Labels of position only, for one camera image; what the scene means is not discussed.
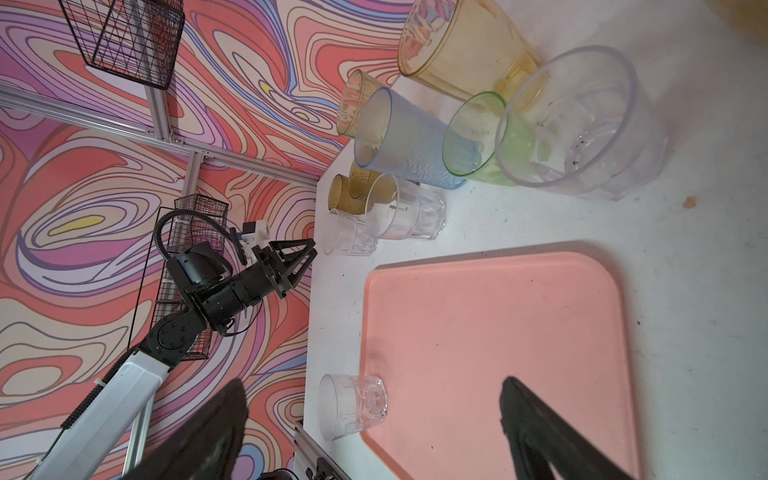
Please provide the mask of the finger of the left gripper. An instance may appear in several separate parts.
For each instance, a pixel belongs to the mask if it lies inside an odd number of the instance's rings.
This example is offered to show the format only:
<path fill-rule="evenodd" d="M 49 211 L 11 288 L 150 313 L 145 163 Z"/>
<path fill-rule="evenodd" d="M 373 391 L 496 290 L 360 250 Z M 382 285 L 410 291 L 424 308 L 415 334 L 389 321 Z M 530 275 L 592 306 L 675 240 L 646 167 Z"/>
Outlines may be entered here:
<path fill-rule="evenodd" d="M 282 273 L 280 274 L 280 295 L 286 296 L 302 280 L 317 256 L 315 247 L 312 250 L 304 250 L 295 255 L 280 255 L 282 261 Z"/>
<path fill-rule="evenodd" d="M 297 240 L 275 240 L 270 241 L 269 246 L 278 255 L 295 255 L 304 250 L 312 250 L 315 247 L 315 241 L 310 238 Z"/>

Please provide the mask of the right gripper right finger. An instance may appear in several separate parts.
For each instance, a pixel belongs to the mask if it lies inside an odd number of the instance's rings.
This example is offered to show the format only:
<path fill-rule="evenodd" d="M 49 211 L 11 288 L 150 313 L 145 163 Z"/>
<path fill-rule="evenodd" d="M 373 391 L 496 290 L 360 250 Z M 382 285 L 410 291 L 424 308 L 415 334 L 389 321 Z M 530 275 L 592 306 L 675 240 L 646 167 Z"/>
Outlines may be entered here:
<path fill-rule="evenodd" d="M 502 384 L 501 426 L 518 479 L 628 479 L 516 377 Z"/>

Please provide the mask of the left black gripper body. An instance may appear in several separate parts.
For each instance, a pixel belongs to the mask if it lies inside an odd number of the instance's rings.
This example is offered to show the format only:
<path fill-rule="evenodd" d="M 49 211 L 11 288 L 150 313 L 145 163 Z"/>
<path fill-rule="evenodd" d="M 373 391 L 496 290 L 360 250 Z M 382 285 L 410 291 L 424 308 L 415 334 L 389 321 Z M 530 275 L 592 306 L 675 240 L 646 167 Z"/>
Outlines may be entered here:
<path fill-rule="evenodd" d="M 253 248 L 255 261 L 240 273 L 217 280 L 203 293 L 203 313 L 211 327 L 230 327 L 234 317 L 257 306 L 270 293 L 284 298 L 294 288 L 294 252 Z"/>

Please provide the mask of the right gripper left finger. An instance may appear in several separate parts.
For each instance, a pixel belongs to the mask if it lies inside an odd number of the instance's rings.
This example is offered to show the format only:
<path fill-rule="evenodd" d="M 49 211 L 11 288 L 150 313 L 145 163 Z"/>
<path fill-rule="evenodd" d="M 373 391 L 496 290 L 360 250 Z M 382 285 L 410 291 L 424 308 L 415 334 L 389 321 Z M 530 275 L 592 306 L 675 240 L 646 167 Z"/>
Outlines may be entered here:
<path fill-rule="evenodd" d="M 243 383 L 233 379 L 124 477 L 229 479 L 242 448 L 247 417 Z"/>

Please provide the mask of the olive brown short cup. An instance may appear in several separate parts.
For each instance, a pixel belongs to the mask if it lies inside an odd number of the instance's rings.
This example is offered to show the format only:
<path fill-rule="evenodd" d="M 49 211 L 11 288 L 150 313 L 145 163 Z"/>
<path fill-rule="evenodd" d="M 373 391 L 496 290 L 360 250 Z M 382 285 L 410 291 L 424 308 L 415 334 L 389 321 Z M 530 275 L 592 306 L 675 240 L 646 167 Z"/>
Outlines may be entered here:
<path fill-rule="evenodd" d="M 366 199 L 370 188 L 379 176 L 379 172 L 361 168 L 353 161 L 348 176 L 350 196 L 354 199 Z"/>

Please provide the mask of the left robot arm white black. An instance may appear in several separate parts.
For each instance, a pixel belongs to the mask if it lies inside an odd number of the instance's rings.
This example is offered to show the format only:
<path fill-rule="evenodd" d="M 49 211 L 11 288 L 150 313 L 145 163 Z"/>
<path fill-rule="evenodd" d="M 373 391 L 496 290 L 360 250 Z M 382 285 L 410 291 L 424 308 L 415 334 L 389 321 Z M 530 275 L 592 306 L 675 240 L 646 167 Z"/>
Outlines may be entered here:
<path fill-rule="evenodd" d="M 210 225 L 235 248 L 243 270 L 207 241 L 172 255 L 163 241 L 166 223 L 191 217 Z M 28 473 L 30 479 L 88 479 L 124 432 L 186 357 L 199 334 L 212 330 L 235 335 L 235 318 L 270 294 L 285 297 L 298 286 L 317 256 L 311 238 L 271 241 L 245 250 L 235 229 L 225 229 L 210 216 L 173 209 L 159 217 L 152 239 L 165 261 L 183 305 L 159 320 L 124 353 L 78 407 L 62 422 L 48 451 Z"/>

